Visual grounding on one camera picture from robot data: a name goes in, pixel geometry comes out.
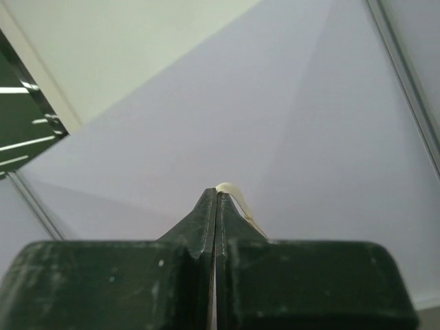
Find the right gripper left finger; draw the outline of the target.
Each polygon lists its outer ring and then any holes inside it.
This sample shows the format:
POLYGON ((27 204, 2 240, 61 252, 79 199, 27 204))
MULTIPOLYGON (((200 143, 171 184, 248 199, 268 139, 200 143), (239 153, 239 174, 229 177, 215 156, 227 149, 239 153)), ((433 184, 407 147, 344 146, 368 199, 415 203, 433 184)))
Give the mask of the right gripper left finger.
POLYGON ((37 241, 1 282, 2 329, 209 329, 217 194, 154 241, 37 241))

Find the cream printed ribbon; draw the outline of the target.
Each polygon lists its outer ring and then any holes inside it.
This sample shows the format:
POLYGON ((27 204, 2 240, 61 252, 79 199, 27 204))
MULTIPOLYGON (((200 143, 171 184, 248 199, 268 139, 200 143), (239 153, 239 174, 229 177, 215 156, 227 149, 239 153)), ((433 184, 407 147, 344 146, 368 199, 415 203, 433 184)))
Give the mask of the cream printed ribbon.
POLYGON ((241 192, 241 189, 236 186, 235 184, 231 182, 222 182, 215 186, 215 190, 217 193, 224 193, 231 198, 233 198, 238 206, 240 207, 241 211, 243 212, 244 219, 263 237, 268 239, 268 236, 262 231, 262 229, 258 226, 258 224, 254 220, 254 215, 252 212, 252 209, 248 206, 248 204, 245 201, 245 197, 243 193, 241 192))

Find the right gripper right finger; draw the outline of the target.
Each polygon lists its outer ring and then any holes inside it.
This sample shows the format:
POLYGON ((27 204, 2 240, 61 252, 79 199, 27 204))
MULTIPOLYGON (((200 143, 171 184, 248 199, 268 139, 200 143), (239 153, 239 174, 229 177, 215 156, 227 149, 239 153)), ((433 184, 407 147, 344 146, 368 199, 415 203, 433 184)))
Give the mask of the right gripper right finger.
POLYGON ((219 329, 417 329, 389 251, 368 241, 270 240, 232 198, 216 210, 219 329))

